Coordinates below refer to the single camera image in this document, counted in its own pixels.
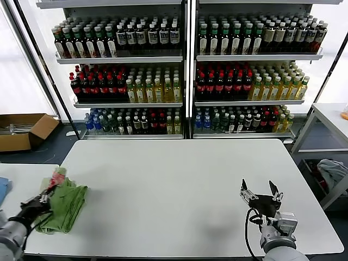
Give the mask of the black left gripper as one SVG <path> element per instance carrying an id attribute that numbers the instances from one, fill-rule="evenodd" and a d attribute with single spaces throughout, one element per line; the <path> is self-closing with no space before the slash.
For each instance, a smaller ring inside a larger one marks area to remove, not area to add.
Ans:
<path id="1" fill-rule="evenodd" d="M 58 185 L 54 185 L 45 189 L 40 196 L 22 202 L 20 217 L 35 220 L 38 216 L 49 213 L 51 211 L 50 201 L 58 188 Z"/>

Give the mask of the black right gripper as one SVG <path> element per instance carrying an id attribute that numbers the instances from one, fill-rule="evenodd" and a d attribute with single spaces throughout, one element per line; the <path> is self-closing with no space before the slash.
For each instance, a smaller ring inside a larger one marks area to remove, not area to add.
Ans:
<path id="1" fill-rule="evenodd" d="M 281 207 L 283 192 L 279 191 L 272 181 L 269 181 L 269 186 L 273 197 L 270 195 L 255 195 L 248 189 L 245 180 L 242 179 L 240 196 L 245 202 L 248 202 L 249 207 L 256 209 L 259 214 L 274 217 Z"/>

